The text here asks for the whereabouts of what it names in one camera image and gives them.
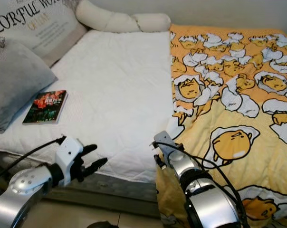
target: white wall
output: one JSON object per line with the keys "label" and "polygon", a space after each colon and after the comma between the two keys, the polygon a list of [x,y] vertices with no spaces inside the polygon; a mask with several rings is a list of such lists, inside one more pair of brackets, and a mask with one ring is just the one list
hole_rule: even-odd
{"label": "white wall", "polygon": [[287,33],[287,0],[90,0],[128,14],[162,12],[173,23],[235,28],[272,28]]}

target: pillow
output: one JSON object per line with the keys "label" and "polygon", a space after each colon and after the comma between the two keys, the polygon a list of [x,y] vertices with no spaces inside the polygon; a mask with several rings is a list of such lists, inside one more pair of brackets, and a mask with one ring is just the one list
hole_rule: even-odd
{"label": "pillow", "polygon": [[79,0],[0,0],[0,36],[13,38],[48,66],[86,33],[75,17]]}
{"label": "pillow", "polygon": [[27,101],[55,80],[41,58],[19,42],[0,37],[0,133]]}
{"label": "pillow", "polygon": [[77,19],[99,31],[104,32],[161,32],[168,31],[171,25],[166,14],[135,14],[111,12],[101,9],[89,0],[82,0],[76,9]]}

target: gray pillow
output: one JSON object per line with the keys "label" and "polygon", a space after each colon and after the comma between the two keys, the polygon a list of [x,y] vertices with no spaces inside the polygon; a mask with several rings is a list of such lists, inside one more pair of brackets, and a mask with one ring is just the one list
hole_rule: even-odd
{"label": "gray pillow", "polygon": [[0,133],[26,102],[56,79],[36,54],[12,39],[0,37]]}

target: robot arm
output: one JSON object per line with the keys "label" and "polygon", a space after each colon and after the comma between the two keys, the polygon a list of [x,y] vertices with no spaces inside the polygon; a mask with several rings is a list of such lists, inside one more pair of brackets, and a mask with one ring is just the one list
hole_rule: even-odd
{"label": "robot arm", "polygon": [[152,145],[159,147],[165,163],[155,160],[163,169],[174,169],[180,186],[186,196],[184,205],[188,221],[195,228],[240,228],[240,216],[234,201],[223,192],[212,177],[201,166],[176,148],[176,144],[166,131],[154,137]]}
{"label": "robot arm", "polygon": [[55,163],[18,172],[10,180],[7,190],[0,196],[0,228],[22,226],[31,206],[41,200],[55,186],[66,186],[71,180],[94,173],[107,162],[102,158],[84,168],[82,156],[97,148],[96,145],[83,147],[73,138],[67,137],[55,156]]}

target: black cable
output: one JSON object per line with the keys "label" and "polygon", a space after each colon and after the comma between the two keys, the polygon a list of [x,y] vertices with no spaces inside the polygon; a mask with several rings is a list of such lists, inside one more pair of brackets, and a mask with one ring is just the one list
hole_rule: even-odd
{"label": "black cable", "polygon": [[222,175],[222,177],[223,177],[224,180],[226,181],[227,185],[231,188],[233,194],[234,194],[235,197],[236,197],[237,202],[234,200],[234,197],[233,197],[227,190],[225,190],[222,186],[220,186],[220,185],[218,185],[218,184],[217,184],[217,186],[220,187],[221,190],[222,190],[223,192],[225,192],[228,196],[230,196],[230,198],[236,203],[236,205],[239,205],[239,209],[240,209],[240,211],[241,211],[241,216],[242,216],[242,222],[244,223],[244,224],[243,224],[243,227],[244,227],[244,228],[249,228],[249,227],[250,227],[249,224],[248,224],[248,222],[247,222],[246,211],[245,211],[245,209],[244,209],[243,202],[242,202],[242,200],[241,200],[241,198],[240,198],[240,196],[239,196],[239,193],[235,190],[235,188],[233,187],[232,183],[229,181],[229,179],[227,178],[227,176],[224,174],[224,172],[219,168],[219,166],[218,166],[217,164],[215,164],[214,162],[209,161],[209,160],[207,160],[207,159],[204,159],[204,158],[201,158],[201,157],[198,157],[198,156],[191,155],[191,154],[187,153],[186,151],[184,151],[183,149],[180,149],[180,148],[178,148],[178,147],[176,147],[176,146],[173,146],[173,145],[171,145],[171,144],[168,144],[168,143],[156,142],[156,144],[161,144],[161,145],[169,146],[169,147],[171,147],[171,148],[173,148],[173,149],[176,149],[176,150],[178,150],[178,151],[180,151],[180,152],[182,152],[182,153],[188,155],[189,157],[191,157],[192,159],[194,159],[196,162],[197,162],[197,159],[200,159],[200,160],[202,160],[202,161],[206,161],[206,162],[212,164],[212,165],[219,171],[219,173]]}
{"label": "black cable", "polygon": [[[222,177],[223,177],[223,178],[225,179],[225,181],[227,182],[228,186],[229,186],[229,187],[231,188],[231,190],[233,191],[233,189],[234,189],[233,185],[231,184],[231,182],[229,181],[229,179],[227,178],[227,176],[224,174],[224,172],[217,166],[217,164],[213,163],[212,161],[206,160],[206,159],[204,159],[204,158],[200,158],[200,157],[197,157],[197,156],[193,156],[193,155],[187,153],[185,150],[180,149],[179,147],[174,147],[174,146],[172,146],[172,145],[170,145],[170,144],[167,144],[167,143],[165,143],[165,142],[157,142],[157,143],[158,143],[158,144],[165,145],[165,146],[169,146],[169,147],[174,148],[174,149],[177,149],[177,150],[179,150],[180,152],[182,152],[182,153],[188,155],[189,157],[191,157],[192,159],[194,159],[194,160],[196,161],[196,163],[198,164],[198,166],[199,166],[203,171],[204,171],[205,169],[204,169],[204,167],[201,165],[201,163],[197,161],[197,159],[205,160],[206,162],[211,163],[211,164],[220,172],[220,174],[222,175]],[[224,188],[223,188],[222,186],[220,186],[218,183],[216,183],[216,185],[217,185],[223,192],[225,192],[225,193],[232,199],[232,201],[233,201],[235,204],[238,204],[238,203],[239,203],[239,202],[237,201],[237,199],[235,199],[235,197],[233,197],[226,189],[224,189]]]}
{"label": "black cable", "polygon": [[58,138],[58,139],[55,139],[53,141],[50,141],[46,144],[43,144],[33,150],[31,150],[30,152],[22,155],[21,157],[19,157],[18,159],[16,159],[12,164],[10,164],[8,167],[6,167],[1,173],[0,173],[0,177],[2,175],[4,175],[5,173],[8,172],[8,170],[10,170],[12,167],[14,167],[15,165],[17,165],[20,161],[24,160],[25,158],[27,158],[28,156],[30,156],[31,154],[33,154],[34,152],[38,151],[38,150],[41,150],[42,148],[46,147],[46,146],[49,146],[53,143],[58,143],[59,145],[61,145],[61,143],[65,140],[66,136],[62,136],[61,138]]}

